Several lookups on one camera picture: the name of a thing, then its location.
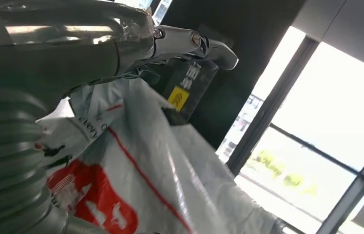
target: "tree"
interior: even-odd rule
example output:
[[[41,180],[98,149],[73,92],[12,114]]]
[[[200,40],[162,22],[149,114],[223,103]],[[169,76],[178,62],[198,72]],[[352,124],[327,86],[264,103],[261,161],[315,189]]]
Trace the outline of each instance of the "tree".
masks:
[[[303,176],[297,173],[291,173],[284,178],[284,185],[286,187],[300,187],[303,182]]]

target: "red stripe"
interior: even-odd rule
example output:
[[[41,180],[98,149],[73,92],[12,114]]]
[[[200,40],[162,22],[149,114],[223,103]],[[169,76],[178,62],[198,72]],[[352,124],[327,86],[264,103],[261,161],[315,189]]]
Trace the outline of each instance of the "red stripe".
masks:
[[[115,137],[116,141],[118,142],[118,145],[120,146],[121,150],[123,151],[123,153],[126,155],[126,157],[130,160],[130,162],[133,164],[133,166],[136,168],[137,172],[139,172],[139,174],[142,176],[142,178],[144,179],[144,181],[147,183],[147,185],[149,186],[149,188],[153,191],[153,193],[157,196],[157,198],[159,198],[159,200],[173,213],[173,215],[180,221],[180,223],[183,225],[183,227],[186,228],[186,230],[188,230],[188,232],[190,234],[193,233],[193,231],[191,230],[191,228],[189,227],[189,225],[186,223],[186,221],[179,215],[179,213],[177,212],[177,210],[170,204],[170,202],[168,202],[163,196],[162,194],[159,193],[159,191],[154,187],[154,185],[150,182],[149,178],[147,178],[147,176],[142,172],[142,170],[140,169],[140,167],[138,166],[138,164],[136,163],[136,161],[134,160],[134,158],[130,155],[129,151],[127,151],[127,149],[123,146],[123,144],[121,143],[120,139],[118,138],[116,132],[111,129],[110,127],[108,127],[109,132]]]
[[[115,109],[117,109],[119,107],[122,107],[122,106],[123,106],[123,104],[117,104],[115,106],[112,106],[112,107],[107,108],[106,111],[112,111],[112,110],[115,110]]]

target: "window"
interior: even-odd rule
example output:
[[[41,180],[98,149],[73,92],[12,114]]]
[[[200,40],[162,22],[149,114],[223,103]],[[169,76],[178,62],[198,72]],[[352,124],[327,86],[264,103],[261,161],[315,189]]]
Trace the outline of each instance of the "window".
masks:
[[[254,98],[255,96],[251,94],[247,100],[247,104],[251,104]]]
[[[235,181],[264,209],[314,234],[354,178],[270,127]]]
[[[230,156],[232,154],[233,149],[235,149],[236,144],[229,142],[228,146],[225,148],[224,155]]]
[[[267,98],[275,83],[278,81],[282,72],[286,68],[287,64],[291,60],[295,51],[298,49],[305,34],[296,28],[290,27],[285,33],[284,38],[275,50],[272,58],[270,59],[265,71],[256,83],[252,94],[248,97],[241,112],[239,113],[236,121],[229,129],[225,138],[233,142],[235,145],[239,143],[249,124],[252,122],[259,108],[261,108],[263,100]],[[246,114],[246,124],[239,124],[238,121],[242,115]],[[226,162],[228,158],[224,155],[224,145],[220,145],[216,153],[219,155],[223,162]]]
[[[362,167],[364,63],[320,43],[235,181],[265,209],[314,234]],[[363,205],[364,197],[340,234],[364,234],[354,219]]]
[[[243,119],[239,126],[240,131],[243,132],[246,128],[248,128],[249,124],[250,124],[250,122]]]
[[[161,23],[161,21],[165,17],[168,7],[169,6],[166,6],[162,2],[160,2],[159,7],[157,8],[156,12],[153,14],[153,20],[155,21],[156,25],[159,25]]]

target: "screw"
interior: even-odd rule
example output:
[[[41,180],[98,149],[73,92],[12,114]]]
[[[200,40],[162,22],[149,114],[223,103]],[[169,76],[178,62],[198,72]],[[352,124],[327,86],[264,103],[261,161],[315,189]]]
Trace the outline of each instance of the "screw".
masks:
[[[197,32],[192,33],[191,41],[194,46],[196,46],[196,47],[200,46],[200,36]]]
[[[155,29],[155,30],[153,31],[153,37],[154,37],[155,39],[162,38],[162,37],[163,37],[163,32],[162,32],[162,30],[160,30],[160,29]]]

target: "black frame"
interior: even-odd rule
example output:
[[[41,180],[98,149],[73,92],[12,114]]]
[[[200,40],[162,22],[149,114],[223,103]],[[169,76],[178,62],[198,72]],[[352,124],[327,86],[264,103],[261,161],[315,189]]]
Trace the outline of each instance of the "black frame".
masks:
[[[271,93],[262,104],[258,113],[250,123],[244,136],[239,141],[226,165],[234,176],[237,176],[249,159],[253,148],[258,143],[265,130],[270,125],[274,115],[284,102],[295,81],[308,63],[319,42],[310,37],[305,37],[298,50],[295,52],[288,66],[285,68]]]

